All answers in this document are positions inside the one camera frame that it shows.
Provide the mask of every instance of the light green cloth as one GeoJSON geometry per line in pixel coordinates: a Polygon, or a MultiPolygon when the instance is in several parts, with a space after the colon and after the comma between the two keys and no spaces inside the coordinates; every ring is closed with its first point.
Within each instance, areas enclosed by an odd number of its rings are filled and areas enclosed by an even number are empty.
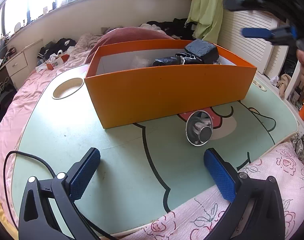
{"type": "Polygon", "coordinates": [[[223,0],[192,0],[187,22],[196,22],[193,36],[216,44],[223,18],[223,0]]]}

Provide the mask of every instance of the orange box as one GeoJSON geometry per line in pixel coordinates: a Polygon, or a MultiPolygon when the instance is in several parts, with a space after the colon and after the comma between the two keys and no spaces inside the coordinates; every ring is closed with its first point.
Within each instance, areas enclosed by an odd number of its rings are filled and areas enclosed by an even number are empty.
{"type": "Polygon", "coordinates": [[[98,47],[85,76],[103,128],[142,122],[241,100],[256,67],[217,46],[226,65],[137,67],[183,52],[191,41],[129,41],[98,47]]]}

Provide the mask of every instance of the table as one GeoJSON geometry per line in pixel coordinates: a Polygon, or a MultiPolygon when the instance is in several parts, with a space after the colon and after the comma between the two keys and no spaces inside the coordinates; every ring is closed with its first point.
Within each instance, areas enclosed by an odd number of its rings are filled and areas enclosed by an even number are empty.
{"type": "MultiPolygon", "coordinates": [[[[263,91],[254,84],[244,100],[206,109],[214,130],[202,147],[185,137],[189,113],[104,130],[85,85],[67,98],[52,98],[59,84],[84,77],[86,69],[70,69],[51,81],[31,114],[19,150],[43,158],[59,173],[68,171],[90,147],[99,149],[101,163],[75,203],[111,234],[147,224],[211,187],[214,182],[203,164],[207,148],[214,147],[240,169],[298,130],[282,100],[268,87],[263,91]]],[[[12,182],[17,214],[30,176],[51,177],[42,164],[17,156],[12,182]]],[[[53,211],[62,231],[70,235],[57,207],[53,211]]]]}

